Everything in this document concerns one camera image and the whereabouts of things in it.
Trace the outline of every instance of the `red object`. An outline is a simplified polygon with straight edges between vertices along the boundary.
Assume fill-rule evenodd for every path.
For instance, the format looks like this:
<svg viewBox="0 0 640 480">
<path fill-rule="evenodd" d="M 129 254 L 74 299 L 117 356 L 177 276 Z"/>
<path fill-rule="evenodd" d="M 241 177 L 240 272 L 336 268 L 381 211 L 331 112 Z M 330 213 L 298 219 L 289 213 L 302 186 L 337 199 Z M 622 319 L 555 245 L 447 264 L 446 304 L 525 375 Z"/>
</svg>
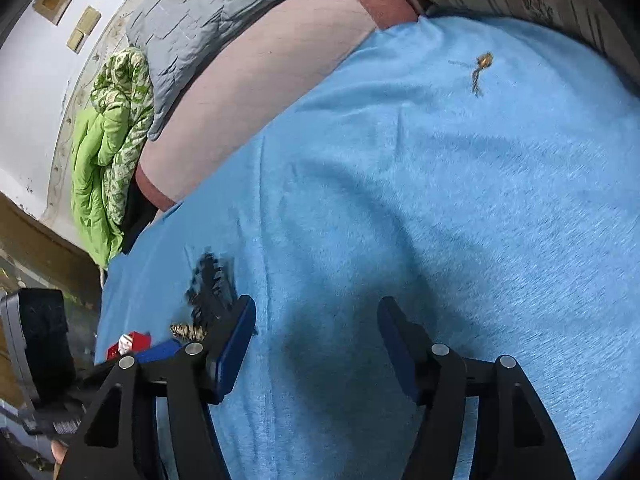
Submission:
<svg viewBox="0 0 640 480">
<path fill-rule="evenodd" d="M 140 332 L 122 334 L 118 342 L 107 350 L 107 360 L 119 357 L 127 352 L 140 352 L 151 348 L 151 336 Z"/>
</svg>

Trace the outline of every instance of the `metal rivet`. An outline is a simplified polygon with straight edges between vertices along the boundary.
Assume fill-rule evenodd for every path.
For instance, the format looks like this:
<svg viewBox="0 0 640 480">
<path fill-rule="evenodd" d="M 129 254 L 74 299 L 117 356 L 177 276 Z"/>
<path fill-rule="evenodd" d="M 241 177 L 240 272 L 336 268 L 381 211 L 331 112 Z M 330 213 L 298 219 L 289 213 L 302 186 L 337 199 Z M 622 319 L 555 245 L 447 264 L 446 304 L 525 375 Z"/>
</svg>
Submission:
<svg viewBox="0 0 640 480">
<path fill-rule="evenodd" d="M 445 356 L 449 353 L 449 347 L 442 343 L 436 343 L 431 347 L 431 351 L 436 355 Z"/>
<path fill-rule="evenodd" d="M 136 362 L 136 360 L 133 357 L 131 357 L 130 355 L 125 355 L 118 362 L 118 366 L 120 368 L 122 368 L 123 370 L 126 370 L 127 368 L 131 368 L 134 365 L 135 362 Z"/>
<path fill-rule="evenodd" d="M 189 355 L 198 355 L 202 352 L 202 345 L 200 343 L 189 343 L 185 346 L 184 351 Z"/>
<path fill-rule="evenodd" d="M 500 364 L 505 368 L 513 368 L 517 364 L 517 362 L 516 359 L 514 359 L 510 355 L 503 355 L 500 358 Z"/>
</svg>

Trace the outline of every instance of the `green and white patterned fabric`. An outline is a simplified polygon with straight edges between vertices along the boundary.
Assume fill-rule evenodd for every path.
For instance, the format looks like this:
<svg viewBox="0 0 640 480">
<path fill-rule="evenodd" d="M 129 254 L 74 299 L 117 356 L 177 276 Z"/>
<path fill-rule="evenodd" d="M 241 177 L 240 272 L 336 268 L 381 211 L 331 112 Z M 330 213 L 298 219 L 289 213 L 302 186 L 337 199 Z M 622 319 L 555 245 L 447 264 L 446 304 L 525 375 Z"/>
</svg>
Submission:
<svg viewBox="0 0 640 480">
<path fill-rule="evenodd" d="M 112 54 L 90 99 L 74 126 L 71 205 L 85 249 L 106 268 L 122 246 L 129 184 L 154 116 L 144 54 L 135 47 Z"/>
</svg>

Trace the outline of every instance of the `white wall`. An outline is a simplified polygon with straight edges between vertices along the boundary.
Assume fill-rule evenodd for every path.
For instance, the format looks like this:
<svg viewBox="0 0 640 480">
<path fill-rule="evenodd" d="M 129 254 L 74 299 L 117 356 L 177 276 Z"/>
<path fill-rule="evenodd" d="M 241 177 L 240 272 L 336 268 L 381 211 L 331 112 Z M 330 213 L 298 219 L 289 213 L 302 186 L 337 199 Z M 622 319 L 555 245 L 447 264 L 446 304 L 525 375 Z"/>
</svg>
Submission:
<svg viewBox="0 0 640 480">
<path fill-rule="evenodd" d="M 114 13 L 125 0 L 72 0 L 58 25 L 31 6 L 0 48 L 0 191 L 40 218 L 56 140 L 76 81 Z M 78 54 L 66 46 L 86 6 L 102 14 Z M 73 232 L 61 232 L 78 243 Z"/>
</svg>

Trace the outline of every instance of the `green blanket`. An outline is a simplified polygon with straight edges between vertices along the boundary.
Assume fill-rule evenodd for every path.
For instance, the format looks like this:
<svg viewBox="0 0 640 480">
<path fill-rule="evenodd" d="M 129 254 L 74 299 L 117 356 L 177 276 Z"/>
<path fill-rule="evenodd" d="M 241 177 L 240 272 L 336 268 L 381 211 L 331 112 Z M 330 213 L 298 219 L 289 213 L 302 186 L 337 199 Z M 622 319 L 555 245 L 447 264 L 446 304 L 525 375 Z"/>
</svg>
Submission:
<svg viewBox="0 0 640 480">
<path fill-rule="evenodd" d="M 144 54 L 112 54 L 74 126 L 71 208 L 84 248 L 105 269 L 120 252 L 129 184 L 154 116 Z"/>
</svg>

